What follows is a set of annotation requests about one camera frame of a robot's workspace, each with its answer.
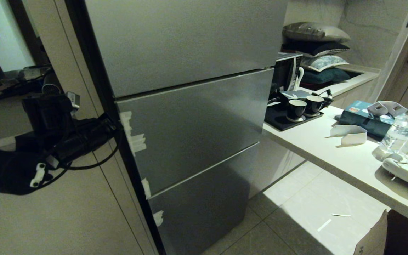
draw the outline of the teal pillow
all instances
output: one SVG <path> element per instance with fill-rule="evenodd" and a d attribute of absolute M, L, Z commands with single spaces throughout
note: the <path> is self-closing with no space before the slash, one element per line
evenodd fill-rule
<path fill-rule="evenodd" d="M 350 76 L 339 68 L 329 68 L 322 72 L 305 70 L 301 82 L 307 84 L 323 84 L 327 82 L 342 82 L 349 80 Z"/>

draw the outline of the silver refrigerator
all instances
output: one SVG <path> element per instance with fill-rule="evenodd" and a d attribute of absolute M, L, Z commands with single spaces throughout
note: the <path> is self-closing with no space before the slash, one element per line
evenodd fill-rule
<path fill-rule="evenodd" d="M 165 252 L 200 254 L 243 220 L 287 1 L 85 4 Z"/>

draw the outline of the tiled floor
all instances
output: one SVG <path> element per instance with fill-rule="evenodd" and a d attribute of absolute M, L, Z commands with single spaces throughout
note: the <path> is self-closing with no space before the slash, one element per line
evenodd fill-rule
<path fill-rule="evenodd" d="M 243 222 L 202 255 L 352 255 L 385 209 L 306 162 L 254 196 Z"/>

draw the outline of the freezer drawer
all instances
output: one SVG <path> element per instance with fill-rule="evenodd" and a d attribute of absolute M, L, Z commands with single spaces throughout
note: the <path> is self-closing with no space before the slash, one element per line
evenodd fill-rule
<path fill-rule="evenodd" d="M 158 230 L 167 254 L 200 254 L 243 220 L 256 149 L 149 200 L 153 213 L 163 211 Z"/>
<path fill-rule="evenodd" d="M 269 67 L 285 0 L 86 0 L 115 97 Z"/>
<path fill-rule="evenodd" d="M 272 75 L 267 69 L 117 102 L 151 194 L 257 142 Z"/>

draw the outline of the pillow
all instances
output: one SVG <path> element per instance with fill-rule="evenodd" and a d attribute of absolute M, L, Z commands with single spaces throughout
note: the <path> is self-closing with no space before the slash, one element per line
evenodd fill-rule
<path fill-rule="evenodd" d="M 350 76 L 345 71 L 339 68 L 329 68 L 320 73 L 305 70 L 301 82 L 308 84 L 323 84 L 327 82 L 338 83 L 349 79 Z"/>
<path fill-rule="evenodd" d="M 341 29 L 316 22 L 297 22 L 283 27 L 283 35 L 297 41 L 348 42 L 350 36 Z"/>
<path fill-rule="evenodd" d="M 283 50 L 293 50 L 303 56 L 314 58 L 349 50 L 349 47 L 337 42 L 293 42 L 283 45 Z"/>
<path fill-rule="evenodd" d="M 313 71 L 321 72 L 327 68 L 337 65 L 348 64 L 342 57 L 334 55 L 320 56 L 317 58 L 303 57 L 300 65 L 303 68 L 311 69 Z"/>

